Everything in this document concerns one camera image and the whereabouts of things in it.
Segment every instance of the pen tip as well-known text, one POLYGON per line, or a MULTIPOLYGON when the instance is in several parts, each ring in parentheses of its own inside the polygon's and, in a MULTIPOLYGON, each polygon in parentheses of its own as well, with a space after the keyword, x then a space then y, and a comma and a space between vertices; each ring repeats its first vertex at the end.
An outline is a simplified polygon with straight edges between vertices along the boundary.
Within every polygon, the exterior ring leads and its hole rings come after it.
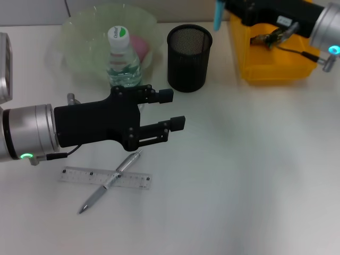
POLYGON ((85 205, 83 208, 81 208, 78 212, 78 214, 82 214, 83 212, 85 212, 87 209, 89 209, 88 205, 85 205))

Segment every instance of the black mesh pen holder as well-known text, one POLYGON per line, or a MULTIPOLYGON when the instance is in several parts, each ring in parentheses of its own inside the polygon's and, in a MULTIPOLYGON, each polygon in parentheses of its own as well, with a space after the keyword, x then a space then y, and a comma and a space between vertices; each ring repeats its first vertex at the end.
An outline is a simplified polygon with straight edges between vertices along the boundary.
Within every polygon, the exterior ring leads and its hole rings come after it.
POLYGON ((180 25, 169 33, 168 82, 180 92, 194 92, 206 81, 213 38, 199 25, 180 25))

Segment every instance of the silver pen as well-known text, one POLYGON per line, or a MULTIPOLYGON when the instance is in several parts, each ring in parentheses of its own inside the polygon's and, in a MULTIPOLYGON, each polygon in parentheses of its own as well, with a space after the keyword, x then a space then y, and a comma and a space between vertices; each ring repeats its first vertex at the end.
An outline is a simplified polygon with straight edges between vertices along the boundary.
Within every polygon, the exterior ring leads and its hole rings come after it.
POLYGON ((111 188, 113 183, 119 178, 121 175, 121 172, 128 169, 137 159, 139 159, 140 154, 142 153, 142 150, 137 151, 135 153, 132 153, 128 155, 126 160, 124 160, 120 166, 116 169, 113 175, 111 175, 102 186, 100 186, 83 204, 83 206, 80 208, 78 214, 83 213, 90 207, 92 207, 100 198, 105 194, 105 192, 111 188))

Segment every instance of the bottle cap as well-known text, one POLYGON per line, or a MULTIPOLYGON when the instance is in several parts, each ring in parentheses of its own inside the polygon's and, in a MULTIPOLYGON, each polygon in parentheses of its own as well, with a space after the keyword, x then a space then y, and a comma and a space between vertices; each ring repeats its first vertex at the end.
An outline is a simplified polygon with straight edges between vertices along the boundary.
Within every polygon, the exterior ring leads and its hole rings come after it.
POLYGON ((116 25, 107 33, 108 41, 112 48, 116 49, 124 49, 130 43, 129 32, 125 27, 121 25, 116 25))

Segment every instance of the water bottle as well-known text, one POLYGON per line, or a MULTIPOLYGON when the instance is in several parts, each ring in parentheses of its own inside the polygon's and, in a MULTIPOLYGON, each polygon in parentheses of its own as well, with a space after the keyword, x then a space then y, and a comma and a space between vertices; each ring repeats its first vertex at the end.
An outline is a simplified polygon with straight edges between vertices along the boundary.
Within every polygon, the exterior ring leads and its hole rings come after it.
POLYGON ((141 84, 142 72, 137 53, 130 44, 129 32, 117 25, 107 33, 110 57, 107 67, 111 87, 134 87, 141 84))

